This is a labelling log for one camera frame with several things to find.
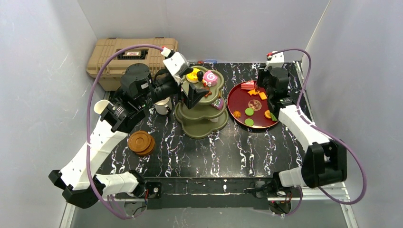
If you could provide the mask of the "yellow frosted donut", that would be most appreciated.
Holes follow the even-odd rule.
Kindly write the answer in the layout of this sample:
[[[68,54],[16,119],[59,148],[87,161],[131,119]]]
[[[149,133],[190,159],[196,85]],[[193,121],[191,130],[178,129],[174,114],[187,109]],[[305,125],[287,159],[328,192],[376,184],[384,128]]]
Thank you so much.
[[[198,73],[201,73],[201,70],[193,68],[192,72],[186,75],[186,80],[191,83],[198,83],[199,82]]]

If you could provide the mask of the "pink swirl roll cake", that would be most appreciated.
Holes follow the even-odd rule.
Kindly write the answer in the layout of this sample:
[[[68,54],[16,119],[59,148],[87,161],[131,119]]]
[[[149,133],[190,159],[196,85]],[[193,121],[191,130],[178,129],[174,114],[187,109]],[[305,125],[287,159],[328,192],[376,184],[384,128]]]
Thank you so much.
[[[212,71],[207,71],[202,78],[203,85],[205,87],[213,87],[216,86],[218,82],[218,76],[214,74]]]

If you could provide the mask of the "green three-tier dessert stand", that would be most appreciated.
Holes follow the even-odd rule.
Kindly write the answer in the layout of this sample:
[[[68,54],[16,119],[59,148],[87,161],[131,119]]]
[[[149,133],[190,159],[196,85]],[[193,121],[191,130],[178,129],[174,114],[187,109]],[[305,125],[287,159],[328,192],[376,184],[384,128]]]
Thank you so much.
[[[221,130],[228,122],[229,113],[226,110],[226,102],[222,110],[211,106],[217,98],[223,98],[225,80],[217,70],[209,70],[203,66],[193,66],[192,68],[197,68],[203,73],[212,71],[219,78],[216,86],[210,87],[212,94],[203,97],[192,109],[188,109],[183,101],[178,102],[174,108],[174,116],[182,125],[185,134],[193,139],[202,139],[214,131]]]

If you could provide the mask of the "purple cake slice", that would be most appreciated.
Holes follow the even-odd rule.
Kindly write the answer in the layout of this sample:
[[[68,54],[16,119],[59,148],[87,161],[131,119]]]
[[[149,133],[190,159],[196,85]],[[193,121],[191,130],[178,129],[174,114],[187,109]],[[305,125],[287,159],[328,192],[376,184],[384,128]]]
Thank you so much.
[[[212,104],[211,106],[216,108],[217,110],[222,110],[223,107],[225,105],[225,101],[223,98],[217,98]]]

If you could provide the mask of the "red layered cake slice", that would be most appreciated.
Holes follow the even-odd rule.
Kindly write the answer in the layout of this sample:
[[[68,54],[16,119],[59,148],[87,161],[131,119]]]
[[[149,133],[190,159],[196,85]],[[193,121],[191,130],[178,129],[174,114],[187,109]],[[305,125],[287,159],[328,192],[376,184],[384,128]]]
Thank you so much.
[[[242,90],[255,90],[255,81],[250,80],[250,81],[245,81],[241,83],[241,89]]]

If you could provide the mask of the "green layered cake slice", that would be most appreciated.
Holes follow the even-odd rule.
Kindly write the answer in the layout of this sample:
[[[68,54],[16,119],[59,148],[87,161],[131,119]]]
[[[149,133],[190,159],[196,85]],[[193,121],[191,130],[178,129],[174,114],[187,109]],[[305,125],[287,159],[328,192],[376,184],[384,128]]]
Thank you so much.
[[[277,117],[273,113],[270,113],[270,117],[271,117],[272,121],[275,121],[275,122],[278,121]]]

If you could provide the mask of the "blue mug cream interior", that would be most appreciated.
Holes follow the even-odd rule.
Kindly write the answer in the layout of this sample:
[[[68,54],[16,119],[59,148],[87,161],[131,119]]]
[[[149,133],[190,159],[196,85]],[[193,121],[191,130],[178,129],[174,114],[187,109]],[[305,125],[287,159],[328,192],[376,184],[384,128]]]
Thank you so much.
[[[110,101],[103,99],[94,104],[93,110],[96,114],[100,115],[110,104]]]

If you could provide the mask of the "brown wooden coaster stack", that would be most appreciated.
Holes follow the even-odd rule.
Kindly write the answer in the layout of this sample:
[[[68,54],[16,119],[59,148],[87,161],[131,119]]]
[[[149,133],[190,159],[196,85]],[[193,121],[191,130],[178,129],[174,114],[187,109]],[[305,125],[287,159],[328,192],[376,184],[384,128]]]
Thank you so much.
[[[150,155],[154,151],[155,140],[146,131],[137,131],[128,139],[128,147],[139,157]]]

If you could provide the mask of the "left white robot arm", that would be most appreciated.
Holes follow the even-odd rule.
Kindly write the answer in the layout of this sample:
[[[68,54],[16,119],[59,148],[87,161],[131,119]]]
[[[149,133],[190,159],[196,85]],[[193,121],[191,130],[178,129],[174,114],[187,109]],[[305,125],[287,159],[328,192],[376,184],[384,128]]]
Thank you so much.
[[[208,91],[176,82],[168,69],[160,70],[163,78],[154,79],[147,65],[130,65],[120,79],[120,87],[111,100],[100,100],[94,106],[100,115],[92,133],[74,158],[62,169],[53,170],[49,179],[62,189],[64,199],[87,209],[105,196],[144,193],[144,179],[136,171],[121,174],[98,174],[97,170],[113,149],[145,117],[145,109],[177,94],[188,108],[194,107]]]

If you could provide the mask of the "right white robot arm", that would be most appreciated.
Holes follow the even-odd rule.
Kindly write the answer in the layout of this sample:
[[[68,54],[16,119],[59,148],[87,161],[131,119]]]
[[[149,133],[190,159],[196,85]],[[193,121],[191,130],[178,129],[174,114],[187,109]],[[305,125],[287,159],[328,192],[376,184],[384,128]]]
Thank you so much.
[[[286,69],[259,68],[256,87],[263,88],[267,94],[271,119],[281,122],[293,133],[305,150],[305,157],[300,167],[274,173],[270,182],[256,187],[254,192],[276,192],[290,187],[316,188],[347,178],[346,147],[315,129],[315,124],[289,96],[288,84]]]

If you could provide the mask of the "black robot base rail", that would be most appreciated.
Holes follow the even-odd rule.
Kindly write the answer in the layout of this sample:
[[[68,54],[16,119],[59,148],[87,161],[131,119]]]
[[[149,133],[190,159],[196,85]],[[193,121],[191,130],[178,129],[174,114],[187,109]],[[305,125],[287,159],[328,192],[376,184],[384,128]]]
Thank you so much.
[[[119,200],[147,202],[148,209],[253,208],[269,209],[300,196],[297,189],[281,188],[272,178],[147,177],[136,193],[118,193]]]

